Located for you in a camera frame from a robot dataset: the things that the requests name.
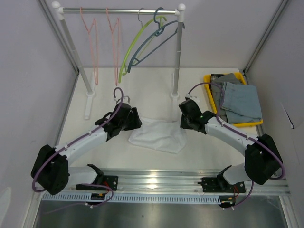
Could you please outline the left black mount plate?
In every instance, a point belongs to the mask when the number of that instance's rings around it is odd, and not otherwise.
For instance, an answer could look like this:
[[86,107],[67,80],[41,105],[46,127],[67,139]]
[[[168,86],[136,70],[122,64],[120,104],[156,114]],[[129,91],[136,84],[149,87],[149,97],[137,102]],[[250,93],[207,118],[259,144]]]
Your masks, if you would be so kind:
[[[92,182],[93,185],[103,185],[111,188],[113,191],[117,190],[118,186],[118,176],[97,176],[96,179]],[[84,184],[76,185],[76,190],[107,190],[103,187],[93,187]]]

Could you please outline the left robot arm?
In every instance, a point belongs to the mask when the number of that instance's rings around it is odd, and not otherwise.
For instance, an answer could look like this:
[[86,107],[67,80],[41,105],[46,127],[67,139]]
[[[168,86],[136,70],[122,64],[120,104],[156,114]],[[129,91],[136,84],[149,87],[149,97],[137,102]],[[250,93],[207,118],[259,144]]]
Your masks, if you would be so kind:
[[67,187],[77,190],[116,190],[113,182],[118,179],[104,176],[104,172],[93,164],[71,167],[78,158],[91,149],[108,142],[121,131],[139,129],[142,122],[136,107],[119,103],[113,112],[97,120],[92,129],[71,142],[52,147],[44,145],[38,153],[31,171],[33,184],[38,183],[43,191],[51,195]]

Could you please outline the black mount plate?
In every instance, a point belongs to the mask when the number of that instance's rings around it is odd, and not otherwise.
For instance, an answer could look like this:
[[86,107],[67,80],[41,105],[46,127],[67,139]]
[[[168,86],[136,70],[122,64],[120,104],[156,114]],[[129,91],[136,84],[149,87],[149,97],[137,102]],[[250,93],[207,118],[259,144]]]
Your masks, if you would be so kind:
[[[111,188],[113,191],[117,190],[118,186],[118,176],[97,176],[96,179],[92,182],[93,185],[103,185]],[[93,187],[84,184],[76,185],[76,190],[107,190],[103,187]]]
[[197,182],[205,193],[245,193],[246,187],[244,182],[239,182],[234,185],[228,184],[224,179],[216,177],[203,177]]

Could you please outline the white clothes rack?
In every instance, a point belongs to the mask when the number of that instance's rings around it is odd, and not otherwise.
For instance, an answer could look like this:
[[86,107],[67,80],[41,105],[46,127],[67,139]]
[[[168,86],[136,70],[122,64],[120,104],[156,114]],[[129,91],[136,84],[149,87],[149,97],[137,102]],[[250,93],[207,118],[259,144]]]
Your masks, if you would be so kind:
[[52,7],[54,8],[57,17],[60,21],[63,32],[67,38],[67,42],[71,47],[72,57],[76,63],[77,69],[79,70],[80,76],[86,86],[87,89],[87,103],[85,108],[84,119],[90,119],[92,103],[95,95],[95,86],[98,85],[98,55],[95,56],[96,60],[93,61],[93,69],[94,75],[91,77],[91,80],[88,80],[86,73],[84,71],[84,67],[81,63],[80,57],[74,45],[72,36],[69,32],[65,21],[65,14],[77,14],[83,15],[87,14],[136,14],[136,15],[153,15],[152,22],[158,24],[158,29],[150,35],[142,45],[137,49],[137,51],[132,56],[130,63],[126,65],[127,58],[123,60],[122,66],[120,70],[118,67],[115,67],[115,84],[121,82],[121,78],[123,75],[129,73],[131,68],[138,65],[142,61],[144,61],[147,56],[138,60],[136,57],[139,55],[139,51],[146,46],[146,44],[153,38],[161,35],[164,29],[171,24],[177,23],[176,31],[170,36],[170,38],[177,36],[176,43],[176,55],[175,55],[175,67],[174,72],[172,74],[172,92],[170,97],[172,99],[171,104],[171,119],[173,122],[178,121],[179,119],[179,111],[178,111],[178,99],[180,97],[178,92],[178,83],[179,83],[179,73],[180,73],[180,59],[181,59],[181,40],[182,40],[182,30],[184,29],[184,14],[186,6],[184,4],[179,4],[177,9],[166,10],[163,8],[158,8],[156,10],[152,9],[102,9],[102,8],[66,8],[62,7],[59,2],[52,2]]

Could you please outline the white skirt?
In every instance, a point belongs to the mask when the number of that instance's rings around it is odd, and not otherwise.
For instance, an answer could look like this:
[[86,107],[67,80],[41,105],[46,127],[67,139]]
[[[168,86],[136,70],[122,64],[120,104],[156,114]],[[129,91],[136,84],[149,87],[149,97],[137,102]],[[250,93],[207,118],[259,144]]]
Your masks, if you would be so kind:
[[129,143],[161,152],[178,154],[187,143],[186,131],[180,122],[142,118],[142,126],[133,130]]

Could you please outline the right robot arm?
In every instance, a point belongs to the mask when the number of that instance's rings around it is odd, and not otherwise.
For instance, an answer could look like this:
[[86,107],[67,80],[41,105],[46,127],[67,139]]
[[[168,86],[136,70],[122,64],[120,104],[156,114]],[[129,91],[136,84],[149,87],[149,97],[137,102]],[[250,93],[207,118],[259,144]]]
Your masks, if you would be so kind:
[[228,166],[218,174],[217,187],[221,191],[229,191],[234,184],[244,181],[263,185],[269,179],[274,179],[278,170],[282,171],[280,177],[284,176],[282,158],[270,135],[248,134],[220,119],[213,112],[201,112],[197,103],[190,98],[180,103],[179,108],[181,128],[213,136],[244,156],[243,164]]

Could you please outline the yellow plastic bin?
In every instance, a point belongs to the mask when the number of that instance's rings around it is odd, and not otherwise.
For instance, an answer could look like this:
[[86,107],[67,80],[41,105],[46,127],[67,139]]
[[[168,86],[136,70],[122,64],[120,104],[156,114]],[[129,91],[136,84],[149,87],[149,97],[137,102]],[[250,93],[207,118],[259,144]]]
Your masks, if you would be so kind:
[[[247,82],[245,81],[244,76],[241,73],[233,73],[233,74],[244,85],[248,85]],[[206,89],[206,92],[207,92],[207,96],[209,98],[211,109],[212,109],[213,112],[216,113],[217,109],[216,109],[216,106],[215,106],[215,103],[214,103],[214,99],[213,99],[213,96],[212,96],[212,91],[211,91],[211,88],[210,88],[210,86],[212,85],[212,83],[211,83],[211,75],[204,76],[203,81],[207,83],[205,85],[205,89]],[[240,123],[240,124],[232,124],[232,125],[234,125],[236,127],[253,127],[253,126],[261,125],[262,123],[263,123],[263,119],[260,122]]]

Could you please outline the lime green hanger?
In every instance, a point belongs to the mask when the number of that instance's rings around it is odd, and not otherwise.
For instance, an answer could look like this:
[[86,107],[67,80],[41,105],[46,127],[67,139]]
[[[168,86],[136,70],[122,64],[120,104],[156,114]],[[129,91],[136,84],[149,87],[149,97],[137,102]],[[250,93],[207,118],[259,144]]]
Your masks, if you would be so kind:
[[127,60],[128,60],[128,57],[129,55],[131,54],[131,51],[135,45],[135,43],[137,42],[137,40],[139,39],[140,35],[144,32],[144,30],[152,23],[152,22],[156,22],[157,24],[159,24],[159,27],[162,28],[164,26],[164,23],[167,21],[167,18],[165,16],[153,16],[153,19],[149,20],[146,24],[142,24],[141,22],[141,29],[138,31],[138,33],[136,34],[136,36],[134,37],[132,43],[130,44],[129,46],[129,49],[127,50],[126,52],[126,55],[122,61],[122,65],[120,67],[120,71],[119,71],[119,74],[117,76],[117,83],[116,84],[119,84],[121,83],[121,80],[122,80],[122,76],[126,75],[129,73],[129,70],[128,70],[128,66],[127,65]]

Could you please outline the right black mount plate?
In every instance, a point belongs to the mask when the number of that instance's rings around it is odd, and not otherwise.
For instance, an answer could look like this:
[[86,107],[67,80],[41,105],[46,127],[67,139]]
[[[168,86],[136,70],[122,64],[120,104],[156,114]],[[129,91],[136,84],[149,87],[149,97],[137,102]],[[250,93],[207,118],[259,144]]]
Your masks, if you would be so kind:
[[228,184],[224,179],[216,177],[203,177],[197,182],[205,193],[245,193],[246,187],[244,182],[239,182],[234,185]]

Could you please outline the light blue denim garment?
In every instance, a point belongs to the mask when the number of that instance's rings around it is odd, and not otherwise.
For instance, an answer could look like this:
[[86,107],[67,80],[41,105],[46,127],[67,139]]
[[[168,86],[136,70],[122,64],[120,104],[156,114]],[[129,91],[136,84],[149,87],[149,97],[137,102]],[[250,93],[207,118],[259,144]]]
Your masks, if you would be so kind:
[[225,111],[229,124],[244,124],[262,120],[255,86],[224,82],[222,88],[220,108]]

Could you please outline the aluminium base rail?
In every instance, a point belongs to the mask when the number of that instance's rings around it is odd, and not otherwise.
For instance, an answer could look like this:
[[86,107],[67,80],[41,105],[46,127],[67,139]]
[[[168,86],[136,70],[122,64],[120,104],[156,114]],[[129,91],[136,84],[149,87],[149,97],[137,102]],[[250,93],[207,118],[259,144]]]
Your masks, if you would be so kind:
[[[203,193],[197,184],[203,177],[216,177],[219,170],[122,170],[104,169],[105,175],[118,176],[118,192],[148,194]],[[264,185],[254,184],[253,196],[290,196],[286,179],[268,180]]]

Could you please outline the grey folded garment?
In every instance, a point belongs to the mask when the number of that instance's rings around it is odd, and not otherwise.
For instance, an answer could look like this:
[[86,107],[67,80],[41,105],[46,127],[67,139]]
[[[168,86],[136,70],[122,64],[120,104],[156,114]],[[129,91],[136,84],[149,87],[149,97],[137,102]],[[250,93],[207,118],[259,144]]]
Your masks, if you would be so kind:
[[212,74],[211,75],[211,83],[210,86],[212,91],[212,96],[214,99],[214,103],[216,106],[216,109],[218,111],[218,115],[221,119],[227,122],[226,113],[224,110],[221,110],[220,108],[220,98],[223,93],[223,83],[224,82],[230,82],[233,84],[243,84],[240,80],[238,80],[233,73],[227,74],[227,75],[217,75]]

